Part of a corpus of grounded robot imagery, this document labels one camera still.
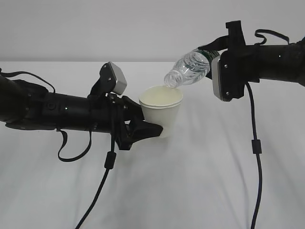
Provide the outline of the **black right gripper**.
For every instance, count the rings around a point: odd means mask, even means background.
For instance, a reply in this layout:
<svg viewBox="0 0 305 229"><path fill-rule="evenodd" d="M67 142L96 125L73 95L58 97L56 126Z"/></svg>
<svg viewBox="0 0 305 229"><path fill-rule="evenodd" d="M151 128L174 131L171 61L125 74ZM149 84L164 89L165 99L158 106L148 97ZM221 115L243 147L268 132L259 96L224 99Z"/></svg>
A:
<svg viewBox="0 0 305 229"><path fill-rule="evenodd" d="M230 21L225 24L228 35L221 36L213 42L199 46L197 49L202 51L237 51L246 48L241 21Z"/></svg>

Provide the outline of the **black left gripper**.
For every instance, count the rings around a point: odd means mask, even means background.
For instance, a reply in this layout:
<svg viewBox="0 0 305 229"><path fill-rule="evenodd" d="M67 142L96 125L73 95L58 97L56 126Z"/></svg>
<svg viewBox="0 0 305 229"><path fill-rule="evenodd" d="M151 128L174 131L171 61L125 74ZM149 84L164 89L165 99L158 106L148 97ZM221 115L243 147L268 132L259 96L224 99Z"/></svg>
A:
<svg viewBox="0 0 305 229"><path fill-rule="evenodd" d="M144 121L141 105L123 95L108 94L110 119L114 121L112 136L120 150L130 150L132 144L147 138L158 137L163 127Z"/></svg>

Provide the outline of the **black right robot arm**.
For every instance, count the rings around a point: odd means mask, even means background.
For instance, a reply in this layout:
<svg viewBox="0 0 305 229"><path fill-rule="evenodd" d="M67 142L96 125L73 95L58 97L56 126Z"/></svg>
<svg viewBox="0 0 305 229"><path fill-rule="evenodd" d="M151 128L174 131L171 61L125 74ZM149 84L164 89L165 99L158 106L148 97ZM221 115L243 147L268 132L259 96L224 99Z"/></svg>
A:
<svg viewBox="0 0 305 229"><path fill-rule="evenodd" d="M202 45L200 50L223 51L221 78L233 86L260 79L305 84L305 41L290 43L289 38L278 32L258 29L255 36L262 41L247 45L241 21L225 24L228 34Z"/></svg>

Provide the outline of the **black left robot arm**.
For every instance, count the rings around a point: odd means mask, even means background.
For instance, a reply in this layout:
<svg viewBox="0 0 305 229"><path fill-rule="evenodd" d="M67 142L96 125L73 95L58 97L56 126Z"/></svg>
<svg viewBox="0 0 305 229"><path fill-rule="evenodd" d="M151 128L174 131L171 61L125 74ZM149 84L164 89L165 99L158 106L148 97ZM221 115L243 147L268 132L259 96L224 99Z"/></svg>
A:
<svg viewBox="0 0 305 229"><path fill-rule="evenodd" d="M0 120L19 130L77 130L109 133L120 150L161 134L160 125L145 121L141 106L123 95L122 70L107 62L87 97L48 91L17 80L18 72L0 74Z"/></svg>

